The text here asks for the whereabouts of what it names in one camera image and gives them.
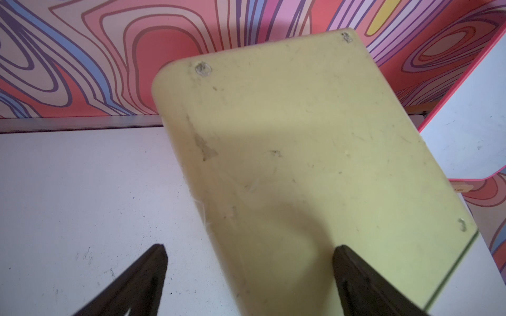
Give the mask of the yellow green drawer cabinet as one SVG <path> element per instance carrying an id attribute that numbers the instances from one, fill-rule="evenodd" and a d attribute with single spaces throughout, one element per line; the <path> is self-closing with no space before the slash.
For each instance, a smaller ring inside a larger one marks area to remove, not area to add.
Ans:
<path id="1" fill-rule="evenodd" d="M 152 97 L 243 315 L 341 315 L 342 245 L 426 311 L 477 237 L 353 29 L 168 63 Z"/>

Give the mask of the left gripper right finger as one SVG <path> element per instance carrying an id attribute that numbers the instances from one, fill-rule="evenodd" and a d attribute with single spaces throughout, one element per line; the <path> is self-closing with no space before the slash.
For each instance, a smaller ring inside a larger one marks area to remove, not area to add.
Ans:
<path id="1" fill-rule="evenodd" d="M 332 267 L 345 315 L 426 315 L 350 247 L 336 247 Z"/>

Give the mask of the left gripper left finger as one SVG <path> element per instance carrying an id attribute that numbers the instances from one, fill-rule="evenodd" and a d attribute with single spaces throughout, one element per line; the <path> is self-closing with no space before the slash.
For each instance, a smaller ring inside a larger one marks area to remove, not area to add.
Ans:
<path id="1" fill-rule="evenodd" d="M 168 257 L 154 244 L 76 315 L 157 315 Z"/>

